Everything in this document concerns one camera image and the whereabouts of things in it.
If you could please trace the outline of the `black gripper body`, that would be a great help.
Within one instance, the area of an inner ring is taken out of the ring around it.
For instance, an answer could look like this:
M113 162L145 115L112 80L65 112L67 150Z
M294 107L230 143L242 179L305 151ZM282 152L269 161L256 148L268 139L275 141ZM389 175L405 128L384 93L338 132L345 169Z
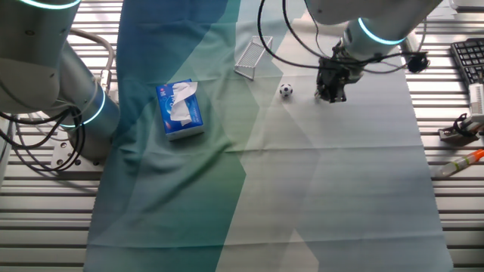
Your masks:
M317 85L324 84L329 90L330 87L346 87L359 81L359 69L353 66L345 66L333 62L328 58L319 60Z

